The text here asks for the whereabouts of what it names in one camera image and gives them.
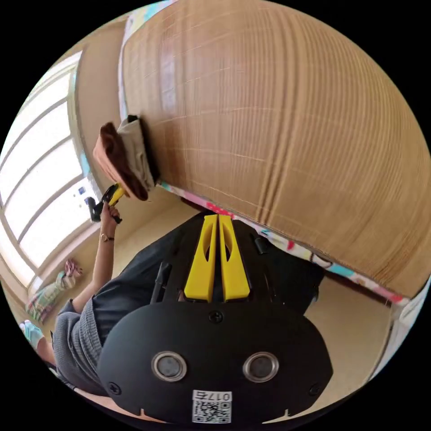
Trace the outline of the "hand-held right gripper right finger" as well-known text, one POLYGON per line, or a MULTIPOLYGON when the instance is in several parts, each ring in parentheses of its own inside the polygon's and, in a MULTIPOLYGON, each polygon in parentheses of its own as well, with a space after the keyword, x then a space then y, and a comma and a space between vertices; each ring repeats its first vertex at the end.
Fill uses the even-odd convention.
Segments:
POLYGON ((248 298, 250 287, 239 245, 228 215, 218 215, 220 237, 220 268, 224 301, 248 298))

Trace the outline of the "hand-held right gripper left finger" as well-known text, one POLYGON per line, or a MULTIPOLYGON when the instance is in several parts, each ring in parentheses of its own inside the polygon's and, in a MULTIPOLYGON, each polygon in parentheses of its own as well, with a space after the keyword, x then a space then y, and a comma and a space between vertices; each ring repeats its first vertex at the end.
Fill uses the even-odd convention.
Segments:
POLYGON ((187 300, 211 302, 216 264, 218 215, 207 215, 199 231, 198 242, 184 288, 187 300))

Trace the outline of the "person's left hand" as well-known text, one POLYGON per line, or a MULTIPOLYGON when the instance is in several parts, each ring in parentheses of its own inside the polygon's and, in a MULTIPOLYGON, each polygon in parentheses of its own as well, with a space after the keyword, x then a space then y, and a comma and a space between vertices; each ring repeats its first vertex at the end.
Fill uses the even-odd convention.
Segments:
POLYGON ((100 215, 101 227, 104 230, 115 229, 120 219, 119 211, 110 206, 107 202, 103 202, 102 211, 100 215))

